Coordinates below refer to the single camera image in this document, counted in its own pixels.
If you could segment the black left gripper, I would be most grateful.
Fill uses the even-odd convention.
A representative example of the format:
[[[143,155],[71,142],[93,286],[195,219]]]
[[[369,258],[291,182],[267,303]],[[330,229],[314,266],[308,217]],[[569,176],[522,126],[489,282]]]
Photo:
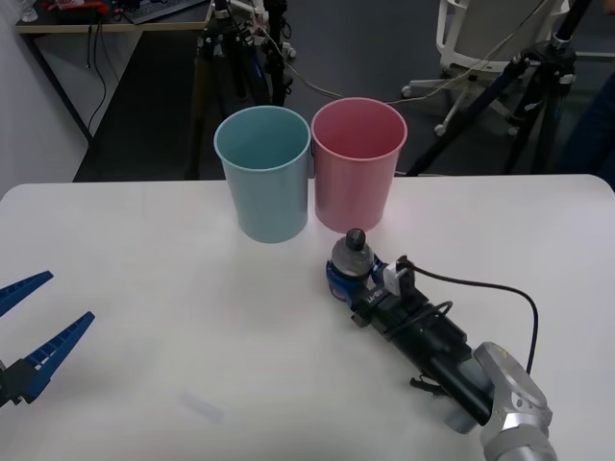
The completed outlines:
[[[45,271],[0,289],[0,316],[3,317],[40,286],[53,278]],[[8,368],[0,362],[0,407],[11,401],[32,403],[47,387],[53,374],[80,341],[95,319],[87,312],[58,335]]]

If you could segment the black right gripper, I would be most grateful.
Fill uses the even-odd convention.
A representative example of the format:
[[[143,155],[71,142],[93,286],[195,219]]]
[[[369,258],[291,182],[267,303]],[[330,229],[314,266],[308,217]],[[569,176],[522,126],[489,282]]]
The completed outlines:
[[[360,327],[371,327],[392,343],[412,364],[426,373],[433,360],[457,367],[470,358],[466,333],[447,316],[450,302],[432,304],[416,288],[397,296],[384,288],[382,273],[386,263],[373,256],[365,274],[347,275],[331,261],[326,276],[332,295],[352,303],[352,319]],[[367,281],[375,286],[367,289]]]

